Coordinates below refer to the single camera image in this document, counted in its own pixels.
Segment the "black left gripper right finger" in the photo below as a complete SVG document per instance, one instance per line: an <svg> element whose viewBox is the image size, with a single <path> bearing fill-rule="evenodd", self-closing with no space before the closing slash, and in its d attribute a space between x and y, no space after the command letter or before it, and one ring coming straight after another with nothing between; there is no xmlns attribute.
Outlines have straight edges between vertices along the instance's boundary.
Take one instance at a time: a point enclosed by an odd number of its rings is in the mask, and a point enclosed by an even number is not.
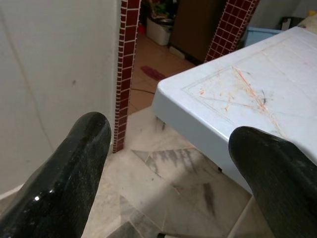
<svg viewBox="0 0 317 238"><path fill-rule="evenodd" d="M317 166L295 144L254 127L229 137L231 160L277 238L317 236Z"/></svg>

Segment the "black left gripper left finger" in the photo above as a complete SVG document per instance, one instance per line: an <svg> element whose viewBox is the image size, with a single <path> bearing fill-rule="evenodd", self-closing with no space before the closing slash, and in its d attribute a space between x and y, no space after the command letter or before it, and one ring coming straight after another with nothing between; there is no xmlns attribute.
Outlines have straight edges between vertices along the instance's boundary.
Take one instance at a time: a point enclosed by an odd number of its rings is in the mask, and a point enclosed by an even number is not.
<svg viewBox="0 0 317 238"><path fill-rule="evenodd" d="M81 116L1 215L1 237L81 237L110 141L110 124L103 114L89 112Z"/></svg>

